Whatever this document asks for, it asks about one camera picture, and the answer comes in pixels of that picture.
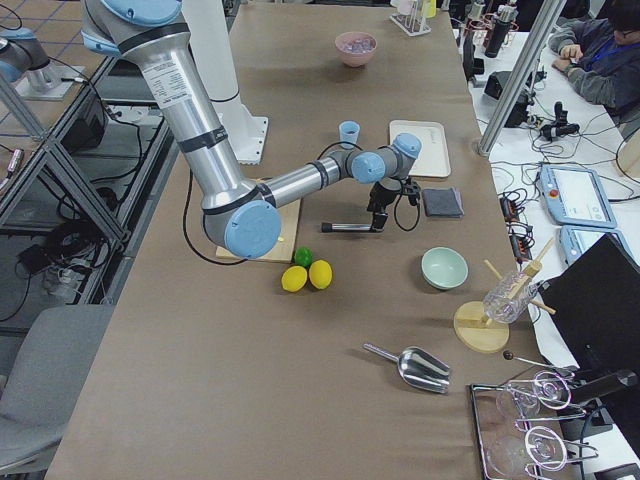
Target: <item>person's hand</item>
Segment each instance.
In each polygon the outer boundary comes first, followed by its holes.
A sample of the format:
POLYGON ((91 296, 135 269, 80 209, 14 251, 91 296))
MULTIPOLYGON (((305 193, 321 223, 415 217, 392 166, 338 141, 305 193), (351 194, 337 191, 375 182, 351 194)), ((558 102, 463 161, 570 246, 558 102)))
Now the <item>person's hand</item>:
POLYGON ((578 61, 583 57, 582 48, 580 45, 574 43, 572 45, 565 45, 560 49, 560 58, 570 59, 578 61))
POLYGON ((565 68, 571 65, 571 61, 564 58, 556 58, 551 65, 564 73, 565 68))

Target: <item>blue framed tablet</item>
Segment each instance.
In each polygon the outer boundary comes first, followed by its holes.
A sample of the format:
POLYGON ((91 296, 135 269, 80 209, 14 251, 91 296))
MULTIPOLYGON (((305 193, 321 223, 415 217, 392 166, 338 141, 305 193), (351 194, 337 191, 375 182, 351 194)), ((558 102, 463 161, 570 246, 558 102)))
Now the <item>blue framed tablet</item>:
POLYGON ((594 170, 543 165, 540 186, 549 213, 558 224, 598 228, 618 225, 594 170))
POLYGON ((605 233, 610 233, 622 245, 627 253, 631 255, 631 249, 624 239, 620 230, 613 228, 582 227, 578 225, 563 225, 560 228, 560 245, 564 251, 568 265, 575 262, 580 255, 589 250, 600 237, 605 233))

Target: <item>blue cup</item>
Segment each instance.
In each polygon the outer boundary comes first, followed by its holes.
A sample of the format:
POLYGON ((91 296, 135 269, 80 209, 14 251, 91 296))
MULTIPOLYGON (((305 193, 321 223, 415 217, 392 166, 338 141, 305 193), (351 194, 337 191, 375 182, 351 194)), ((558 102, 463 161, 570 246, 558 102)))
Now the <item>blue cup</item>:
MULTIPOLYGON (((340 131, 341 142, 351 142, 351 143, 358 142, 360 125, 358 125, 357 122, 354 122, 353 120, 347 120, 345 122, 342 122, 338 130, 340 131)), ((349 145, 348 143, 342 143, 341 146, 342 148, 346 148, 346 149, 353 148, 353 145, 349 145)))

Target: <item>blue joint cap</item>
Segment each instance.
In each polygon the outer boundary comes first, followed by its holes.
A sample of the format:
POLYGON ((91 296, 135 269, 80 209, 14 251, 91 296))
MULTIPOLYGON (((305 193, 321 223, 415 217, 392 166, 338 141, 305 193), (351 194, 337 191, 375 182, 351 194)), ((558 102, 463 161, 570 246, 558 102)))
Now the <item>blue joint cap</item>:
POLYGON ((116 58, 122 55, 115 43, 105 42, 103 39, 93 37, 85 32, 82 32, 82 38, 84 46, 92 52, 116 58))
POLYGON ((374 152, 360 153, 351 164, 351 175, 359 183, 377 182, 384 177, 385 171, 384 160, 374 152))
POLYGON ((422 142, 418 137, 410 133, 400 133, 393 141, 393 146, 396 147, 400 153, 403 153, 407 157, 418 158, 420 150, 422 150, 422 142))
POLYGON ((101 0, 114 15, 141 27, 161 27, 180 15, 182 0, 101 0))
POLYGON ((21 27, 17 30, 2 30, 0 31, 0 37, 4 37, 7 40, 35 40, 36 35, 26 27, 21 27))
POLYGON ((22 72, 13 65, 0 60, 0 75, 2 75, 7 82, 12 83, 22 76, 22 72))
POLYGON ((264 200, 253 200, 238 208, 224 231, 227 249, 242 258, 258 258, 278 241, 280 213, 264 200))

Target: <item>scoop handle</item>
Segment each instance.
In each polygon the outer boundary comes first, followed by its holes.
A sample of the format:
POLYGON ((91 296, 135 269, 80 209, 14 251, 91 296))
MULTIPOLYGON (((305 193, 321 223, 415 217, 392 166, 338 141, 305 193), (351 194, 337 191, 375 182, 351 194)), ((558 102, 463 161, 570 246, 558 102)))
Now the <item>scoop handle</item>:
POLYGON ((381 357, 384 357, 387 360, 391 360, 394 363, 398 363, 398 357, 396 357, 391 352, 387 352, 383 348, 376 347, 375 345, 373 345, 371 343, 365 343, 364 345, 362 345, 362 348, 364 348, 365 350, 369 350, 370 352, 377 353, 381 357))

